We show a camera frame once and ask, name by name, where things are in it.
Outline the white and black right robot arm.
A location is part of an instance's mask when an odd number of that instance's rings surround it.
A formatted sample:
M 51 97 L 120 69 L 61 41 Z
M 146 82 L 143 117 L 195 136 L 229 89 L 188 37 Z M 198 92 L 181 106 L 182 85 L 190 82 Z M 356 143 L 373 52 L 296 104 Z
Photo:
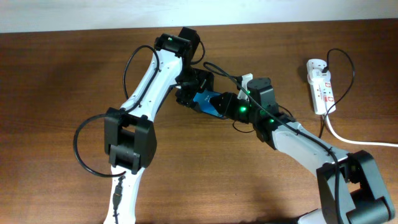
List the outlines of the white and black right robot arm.
M 293 116 L 279 110 L 269 78 L 240 88 L 245 98 L 226 92 L 210 98 L 223 116 L 251 124 L 260 141 L 282 152 L 316 178 L 321 207 L 291 223 L 386 223 L 396 210 L 373 156 L 348 152 L 308 132 Z

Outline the blue Galaxy smartphone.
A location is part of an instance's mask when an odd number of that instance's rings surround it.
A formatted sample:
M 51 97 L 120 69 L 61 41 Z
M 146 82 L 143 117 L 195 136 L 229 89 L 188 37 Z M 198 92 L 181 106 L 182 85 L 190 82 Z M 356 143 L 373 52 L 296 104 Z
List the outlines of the blue Galaxy smartphone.
M 222 114 L 219 114 L 214 106 L 210 103 L 210 99 L 214 96 L 220 96 L 220 93 L 204 90 L 203 93 L 196 93 L 193 101 L 198 103 L 200 107 L 200 112 L 214 116 L 219 119 L 226 119 L 226 117 Z

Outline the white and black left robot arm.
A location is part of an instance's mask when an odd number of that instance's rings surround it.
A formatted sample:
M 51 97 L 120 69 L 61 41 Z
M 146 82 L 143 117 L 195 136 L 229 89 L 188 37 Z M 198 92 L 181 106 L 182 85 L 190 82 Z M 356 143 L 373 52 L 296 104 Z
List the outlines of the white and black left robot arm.
M 105 223 L 135 223 L 141 177 L 156 148 L 154 120 L 173 88 L 177 103 L 201 112 L 213 91 L 214 76 L 194 68 L 192 60 L 202 44 L 193 29 L 156 38 L 152 61 L 134 93 L 120 109 L 109 108 L 104 121 L 105 153 L 113 175 Z

